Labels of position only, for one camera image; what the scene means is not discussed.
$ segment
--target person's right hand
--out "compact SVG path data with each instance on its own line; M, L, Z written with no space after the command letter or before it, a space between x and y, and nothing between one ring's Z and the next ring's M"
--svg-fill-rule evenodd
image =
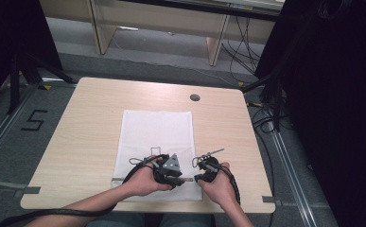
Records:
M222 163L222 166L230 167L229 163ZM230 183L230 179L223 171L219 171L216 178L211 182L198 180L198 184L208 197L215 203L219 204L221 208L227 204L237 202L235 199L235 192Z

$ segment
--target white paper sheet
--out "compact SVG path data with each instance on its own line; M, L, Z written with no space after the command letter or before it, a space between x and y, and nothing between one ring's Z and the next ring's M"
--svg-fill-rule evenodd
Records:
M199 174L192 167L195 157L192 113L129 111L123 114L113 177L124 179L134 167L130 158L144 159L153 154L177 154L184 178ZM112 181L118 186L122 181ZM200 201L202 194L195 182L187 182L171 191L154 192L145 197L132 197L126 201Z

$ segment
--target person's left hand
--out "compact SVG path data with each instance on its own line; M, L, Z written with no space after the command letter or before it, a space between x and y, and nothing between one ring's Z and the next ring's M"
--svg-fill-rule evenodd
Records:
M153 178L153 163L147 163L147 166L136 171L132 177L124 183L127 185L133 196L146 196L155 191L171 190L171 185L155 182Z

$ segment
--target gray carpet floor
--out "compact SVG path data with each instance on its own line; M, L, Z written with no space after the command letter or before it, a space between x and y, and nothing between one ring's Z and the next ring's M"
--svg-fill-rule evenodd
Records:
M224 88L237 88L237 79L248 82L256 80L256 78L249 76L241 69L232 70L237 78L234 79L229 69L230 62L226 55L223 54L220 54L220 65L216 68L206 65L207 56L205 54L199 54L198 48L195 48L195 51L194 49L191 51L195 53L193 58L199 58L200 63L193 64L192 60L189 60L190 54L188 52L181 53L181 56L179 57L181 60L181 64L179 64L179 66L187 67L187 65L189 65L190 68L195 68L196 70L170 66L157 66L142 62L138 63L122 60L122 57L117 56L98 56L95 52L92 52L95 51L92 42L85 43L86 40L83 39L80 40L80 46L86 45L89 47L73 50L78 51L78 53L72 52L70 50L75 49L74 47L76 44L67 40L70 38L58 34L62 34L62 28L51 27L51 29L54 34L58 50L61 52L60 56L64 72L75 79L89 76L108 79L142 80ZM146 35L145 37L149 36L149 34L150 36L156 37L156 33L152 34L152 32L149 31L142 32ZM126 33L122 33L121 35L117 34L116 36L119 36L118 43L120 45L123 44L128 48L128 40L138 38L135 37L136 33L132 35L134 38L129 38L131 34L127 34L123 37L125 34ZM202 43L202 38L186 38L185 36L180 38L183 40L191 39L190 42L193 43L201 43L200 46L202 50L204 49L203 51L206 51L205 47L203 47L204 44ZM142 52L141 55L137 56L140 56L141 58L143 56L150 56L147 60L152 60L153 55L159 58L170 56L169 51L174 51L172 54L173 56L179 55L175 44L172 44L171 46L174 47L172 50L169 50L165 48L165 44L162 44L159 40L158 42L159 44L157 47L152 45L150 47L141 46L145 51L142 51L139 46L136 46L135 48L128 48L129 50L126 51L128 54L138 54L139 52ZM165 49L163 52L167 53L159 53L158 50L162 48ZM110 55L112 55L112 51L114 53L116 52L115 49L110 49ZM53 78L51 74L44 70L41 70L41 75L43 77ZM245 95L245 99L250 102L257 102L259 101L258 95L261 91L262 87L259 87L247 93ZM34 92L0 146L0 183L15 183L17 185L29 183L73 92L74 88L64 86L52 86L49 90L38 89ZM9 87L4 86L0 92L0 122L6 116L8 107ZM37 127L37 123L27 122L29 116L34 110L47 111L46 113L36 113L36 117L42 119L44 123L38 131L23 131L22 128ZM257 108L250 107L250 116L253 117L257 111ZM262 115L258 114L255 120L260 118L262 118ZM313 172L306 167L307 160L304 150L301 146L301 142L298 140L295 129L293 129L289 122L289 118L283 119L281 124L283 125L282 136L288 153L292 163L294 164L300 182L304 187L304 192L312 207L318 226L338 226L317 179ZM276 211L272 216L271 226L304 226L297 203L294 200L289 186L286 173L283 169L282 162L272 142L272 138L267 133L262 131L259 132L267 147L265 148L260 137L257 137L265 169L268 174L268 179L270 180L270 186L274 187L274 196L282 203L282 205L277 206ZM267 150L269 151L273 167L272 172ZM14 192L15 190L13 189L0 189L0 220L9 216L27 212L20 207L19 202L21 198L14 196ZM249 214L249 217L254 222L255 226L270 226L270 215ZM216 215L216 220L217 227L232 226L231 221L223 214Z

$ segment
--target person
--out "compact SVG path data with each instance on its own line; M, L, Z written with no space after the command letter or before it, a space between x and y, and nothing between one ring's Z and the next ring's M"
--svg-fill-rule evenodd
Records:
M152 163L147 163L148 166L153 167ZM222 163L222 166L230 167L228 163ZM216 178L211 182L207 183L202 180L198 180L199 186L202 190L208 195L208 197L218 205L220 205L221 209L224 210L226 215L230 218L234 226L239 227L253 227L253 224L248 219L240 205L235 199L235 192L233 187L230 184L230 180L228 176L223 172L219 171ZM105 210L111 206L114 206L116 203L132 196L146 196L155 191L167 191L171 190L171 186L168 184L160 184L154 181L153 179L153 171L149 167L140 168L136 171L132 177L126 182L121 184L118 187L112 188L110 190L104 191L97 195L94 195L90 198L84 199L82 201L77 201L75 203L69 204L63 208L66 209L75 209L75 210L85 210L85 211L100 211ZM129 214L119 214L120 217L127 217ZM206 218L200 218L201 215L197 215L199 221L203 221ZM88 223L93 221L95 218L89 217L76 217L76 216L62 216L62 215L54 215L54 216L43 216L40 218L36 218L32 222L30 222L27 226L86 226ZM174 222L178 221L193 221L189 218L174 218ZM198 225L198 226L209 226L209 224ZM193 226L192 224L186 224L180 226Z

